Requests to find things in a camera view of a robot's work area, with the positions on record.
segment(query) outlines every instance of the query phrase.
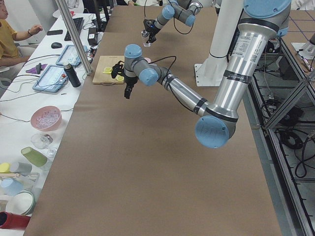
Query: computer mouse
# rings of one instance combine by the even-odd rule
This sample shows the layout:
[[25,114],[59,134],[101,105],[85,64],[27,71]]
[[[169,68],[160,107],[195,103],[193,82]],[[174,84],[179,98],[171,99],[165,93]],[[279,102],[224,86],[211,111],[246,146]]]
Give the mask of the computer mouse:
[[63,45],[59,42],[54,42],[51,44],[51,48],[61,48]]

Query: light blue cup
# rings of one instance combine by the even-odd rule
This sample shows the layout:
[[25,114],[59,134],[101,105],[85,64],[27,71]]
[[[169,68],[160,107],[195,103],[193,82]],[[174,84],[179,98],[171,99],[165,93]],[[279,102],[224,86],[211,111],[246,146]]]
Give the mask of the light blue cup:
[[23,190],[23,184],[13,178],[4,179],[0,185],[9,196],[15,196]]

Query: black thermos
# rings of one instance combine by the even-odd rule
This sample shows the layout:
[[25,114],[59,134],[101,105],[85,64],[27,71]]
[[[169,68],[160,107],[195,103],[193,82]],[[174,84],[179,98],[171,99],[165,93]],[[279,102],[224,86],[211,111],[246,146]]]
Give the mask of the black thermos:
[[77,76],[77,74],[75,73],[75,70],[73,68],[73,66],[68,63],[65,62],[63,63],[63,67],[64,67],[64,71],[68,76],[68,79],[70,80],[70,83],[72,84],[72,86],[79,87],[81,85],[81,82],[79,81],[79,78]]

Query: keyboard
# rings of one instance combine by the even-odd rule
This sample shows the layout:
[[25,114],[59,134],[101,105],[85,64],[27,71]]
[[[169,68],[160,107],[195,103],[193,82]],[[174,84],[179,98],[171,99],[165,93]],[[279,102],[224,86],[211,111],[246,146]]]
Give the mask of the keyboard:
[[[73,22],[74,22],[74,25],[75,25],[75,27],[76,27],[79,35],[80,35],[81,29],[83,27],[83,17],[74,18]],[[65,41],[70,41],[71,40],[71,36],[70,36],[69,31],[67,31],[67,33],[65,34],[64,40]]]

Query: drinking glass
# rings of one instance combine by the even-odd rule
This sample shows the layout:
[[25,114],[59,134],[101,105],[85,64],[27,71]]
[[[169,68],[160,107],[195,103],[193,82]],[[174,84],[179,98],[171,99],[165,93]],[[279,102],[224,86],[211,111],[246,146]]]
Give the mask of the drinking glass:
[[38,149],[48,149],[48,157],[55,157],[57,148],[49,147],[53,142],[53,138],[49,134],[34,134],[31,137],[31,142]]

